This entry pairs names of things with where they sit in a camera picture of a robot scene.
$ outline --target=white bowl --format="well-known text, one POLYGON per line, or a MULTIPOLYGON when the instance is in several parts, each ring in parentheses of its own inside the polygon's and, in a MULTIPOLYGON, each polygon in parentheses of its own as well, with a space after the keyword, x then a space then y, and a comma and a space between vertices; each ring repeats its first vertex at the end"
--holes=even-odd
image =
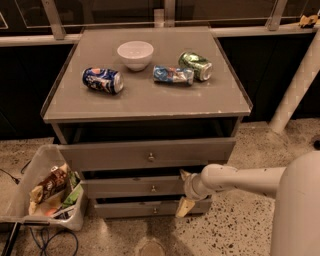
POLYGON ((143 41, 130 41, 120 45, 117 52, 123 64, 133 71, 140 71, 150 63, 153 46, 143 41))

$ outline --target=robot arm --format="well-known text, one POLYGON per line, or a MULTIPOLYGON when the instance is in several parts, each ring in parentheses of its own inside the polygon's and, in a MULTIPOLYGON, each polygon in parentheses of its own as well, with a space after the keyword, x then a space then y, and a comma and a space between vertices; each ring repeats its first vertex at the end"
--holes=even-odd
POLYGON ((208 165, 201 174, 182 171, 186 197, 176 216, 216 191, 242 189, 275 198, 271 255, 320 255, 320 152, 294 160, 287 168, 237 170, 208 165))

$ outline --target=floor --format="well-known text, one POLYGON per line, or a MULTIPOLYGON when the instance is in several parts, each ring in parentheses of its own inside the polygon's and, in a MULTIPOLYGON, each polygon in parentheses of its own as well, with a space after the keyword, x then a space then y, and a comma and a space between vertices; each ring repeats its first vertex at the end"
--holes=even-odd
MULTIPOLYGON (((272 132, 265 122, 244 123, 240 125, 228 165, 238 169, 287 166, 314 150, 313 141, 319 135, 320 119, 292 120, 280 135, 272 132)), ((0 168, 22 177, 21 168, 46 143, 52 143, 52 139, 0 141, 0 168)), ((15 186, 10 177, 0 173, 0 205, 8 203, 15 186)), ((167 256, 267 256, 273 211, 273 199, 238 190, 215 194, 207 214, 183 219, 153 217, 105 222, 96 216, 89 203, 83 228, 75 232, 79 241, 77 255, 134 256, 152 241, 164 248, 167 256)), ((50 229, 50 235, 56 231, 50 229)), ((0 251, 6 239, 7 234, 0 233, 0 251)), ((74 238, 68 234, 57 236, 47 248, 49 255, 72 255, 74 250, 74 238)), ((39 252, 30 230, 22 227, 12 255, 39 252)))

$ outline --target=trash bin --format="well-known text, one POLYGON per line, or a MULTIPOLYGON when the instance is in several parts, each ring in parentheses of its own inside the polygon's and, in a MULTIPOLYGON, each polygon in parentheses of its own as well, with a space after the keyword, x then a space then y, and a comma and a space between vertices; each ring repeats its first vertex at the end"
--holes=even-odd
POLYGON ((66 220, 46 216, 30 216, 28 213, 30 191, 48 176, 53 166, 62 166, 64 163, 66 161, 60 153, 58 145, 48 144, 41 146, 25 169, 21 182, 9 197, 7 207, 0 210, 0 223, 17 222, 30 226, 49 225, 79 231, 83 225, 88 202, 83 191, 80 192, 72 216, 66 220))

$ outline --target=white pole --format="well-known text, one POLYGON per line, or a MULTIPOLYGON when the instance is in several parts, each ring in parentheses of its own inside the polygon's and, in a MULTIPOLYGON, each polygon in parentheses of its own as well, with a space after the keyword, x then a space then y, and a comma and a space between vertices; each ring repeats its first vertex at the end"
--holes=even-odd
POLYGON ((270 128, 281 133, 320 70, 320 29, 295 73, 272 120, 270 128))

